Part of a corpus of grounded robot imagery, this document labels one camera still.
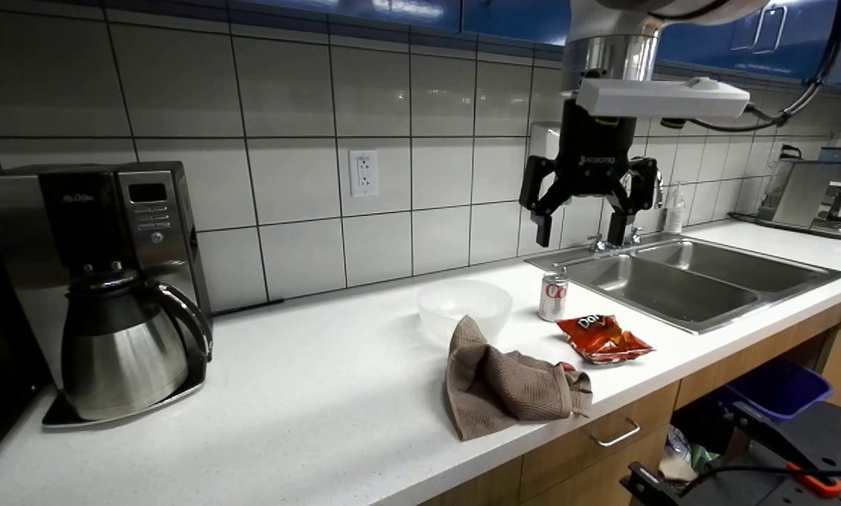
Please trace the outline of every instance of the red chip bag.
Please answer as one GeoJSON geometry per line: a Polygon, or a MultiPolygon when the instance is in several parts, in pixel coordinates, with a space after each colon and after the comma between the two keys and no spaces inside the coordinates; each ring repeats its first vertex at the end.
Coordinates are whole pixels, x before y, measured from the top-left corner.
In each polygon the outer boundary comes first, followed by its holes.
{"type": "Polygon", "coordinates": [[[573,321],[557,321],[569,346],[588,363],[625,363],[652,348],[632,331],[621,331],[611,315],[581,315],[573,321]]]}

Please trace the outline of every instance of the sink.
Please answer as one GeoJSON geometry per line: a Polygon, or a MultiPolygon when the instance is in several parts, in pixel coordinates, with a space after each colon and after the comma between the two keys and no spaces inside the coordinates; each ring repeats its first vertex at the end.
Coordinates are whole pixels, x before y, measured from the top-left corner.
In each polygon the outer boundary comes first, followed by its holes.
{"type": "Polygon", "coordinates": [[[705,331],[760,305],[760,296],[671,263],[642,260],[626,253],[563,263],[573,284],[652,312],[675,325],[705,331]]]}
{"type": "Polygon", "coordinates": [[[688,331],[841,279],[841,269],[671,237],[597,256],[532,259],[569,280],[688,331]]]}
{"type": "Polygon", "coordinates": [[[735,249],[725,245],[684,237],[642,246],[635,259],[720,279],[753,289],[763,300],[781,300],[841,279],[841,269],[735,249]]]}

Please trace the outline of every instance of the kitchen counter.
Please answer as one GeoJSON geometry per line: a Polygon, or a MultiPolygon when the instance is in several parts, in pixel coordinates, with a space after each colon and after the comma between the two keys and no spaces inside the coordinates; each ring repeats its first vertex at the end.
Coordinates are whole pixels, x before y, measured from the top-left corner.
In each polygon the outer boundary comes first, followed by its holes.
{"type": "MultiPolygon", "coordinates": [[[[841,269],[834,239],[757,225],[688,237],[841,269]]],[[[415,502],[841,303],[839,279],[685,334],[570,286],[566,315],[616,315],[656,352],[616,367],[584,364],[590,419],[459,440],[442,402],[446,343],[425,338],[415,315],[415,291],[442,279],[483,279],[512,291],[512,318],[493,346],[578,364],[559,328],[533,315],[539,269],[524,260],[227,315],[216,321],[207,386],[165,409],[47,433],[40,422],[50,393],[43,393],[0,443],[0,506],[415,502]]]]}

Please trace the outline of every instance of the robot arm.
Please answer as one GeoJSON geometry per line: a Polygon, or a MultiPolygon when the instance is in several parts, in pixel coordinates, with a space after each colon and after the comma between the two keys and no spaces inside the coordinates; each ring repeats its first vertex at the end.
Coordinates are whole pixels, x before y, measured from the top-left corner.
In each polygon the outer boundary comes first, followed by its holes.
{"type": "Polygon", "coordinates": [[[570,196],[607,196],[611,245],[652,206],[659,165],[626,161],[635,114],[743,114],[747,92],[711,81],[649,81],[659,31],[667,23],[728,23],[764,0],[570,0],[570,36],[563,58],[563,124],[557,161],[529,156],[519,206],[547,245],[550,213],[570,196]]]}

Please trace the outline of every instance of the cloth towel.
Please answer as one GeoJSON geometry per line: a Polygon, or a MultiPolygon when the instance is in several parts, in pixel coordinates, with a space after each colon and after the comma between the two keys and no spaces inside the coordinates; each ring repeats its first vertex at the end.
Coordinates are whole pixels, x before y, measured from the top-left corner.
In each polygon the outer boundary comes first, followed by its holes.
{"type": "Polygon", "coordinates": [[[570,364],[493,348],[472,318],[462,318],[446,353],[443,405],[459,439],[497,433],[517,422],[584,412],[590,380],[570,364]]]}

